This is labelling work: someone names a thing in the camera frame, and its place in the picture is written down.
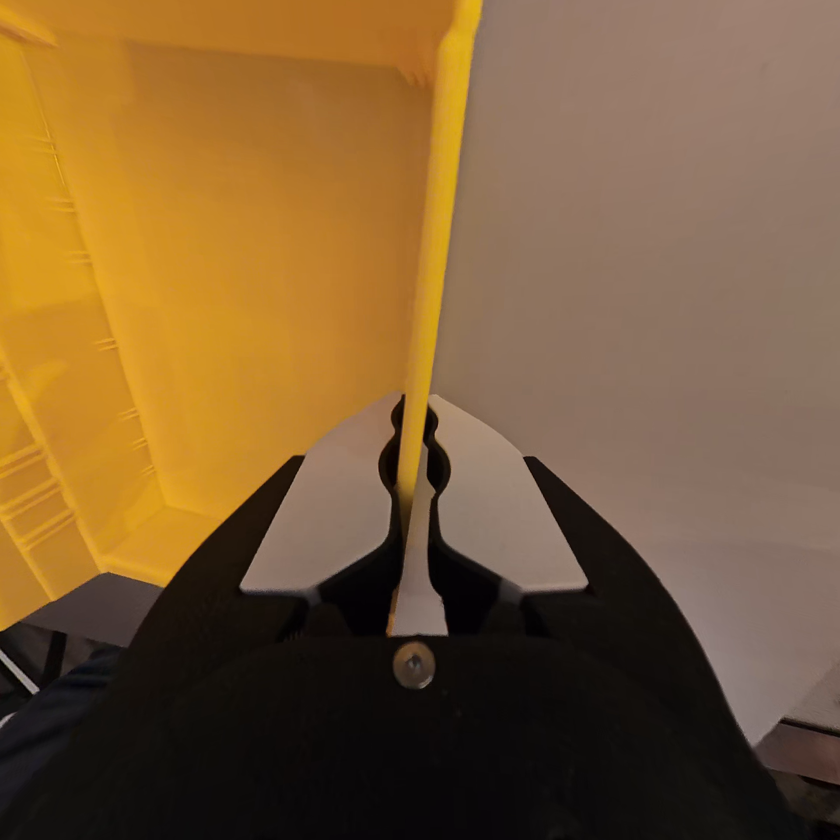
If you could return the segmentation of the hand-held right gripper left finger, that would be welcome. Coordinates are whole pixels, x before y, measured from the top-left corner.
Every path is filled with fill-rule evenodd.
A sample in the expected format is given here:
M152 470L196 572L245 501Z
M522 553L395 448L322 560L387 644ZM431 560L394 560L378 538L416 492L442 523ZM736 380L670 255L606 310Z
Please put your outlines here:
M323 586L372 554L391 530L392 495L380 458L394 435L399 392L386 393L306 452L240 591L288 595L311 606Z

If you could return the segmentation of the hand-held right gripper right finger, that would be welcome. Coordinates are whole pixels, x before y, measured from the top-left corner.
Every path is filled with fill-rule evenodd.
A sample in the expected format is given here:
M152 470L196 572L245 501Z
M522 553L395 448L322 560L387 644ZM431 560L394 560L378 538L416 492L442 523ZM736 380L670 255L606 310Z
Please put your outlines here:
M427 481L445 557L499 584L507 601L583 592L585 573L522 453L440 395L428 408Z

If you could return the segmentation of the yellow plastic bin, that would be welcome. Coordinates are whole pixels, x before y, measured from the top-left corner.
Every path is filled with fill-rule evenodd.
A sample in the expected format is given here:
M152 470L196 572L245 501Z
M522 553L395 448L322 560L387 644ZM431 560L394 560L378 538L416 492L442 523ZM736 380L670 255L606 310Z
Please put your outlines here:
M2 2L2 629L402 394L482 2Z

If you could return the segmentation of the person's navy clothing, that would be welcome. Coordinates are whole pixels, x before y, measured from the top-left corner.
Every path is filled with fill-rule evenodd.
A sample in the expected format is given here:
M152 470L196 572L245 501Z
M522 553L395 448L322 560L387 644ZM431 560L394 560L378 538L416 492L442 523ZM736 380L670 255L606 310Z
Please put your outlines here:
M100 647L43 688L1 730L1 810L60 750L109 687L125 649Z

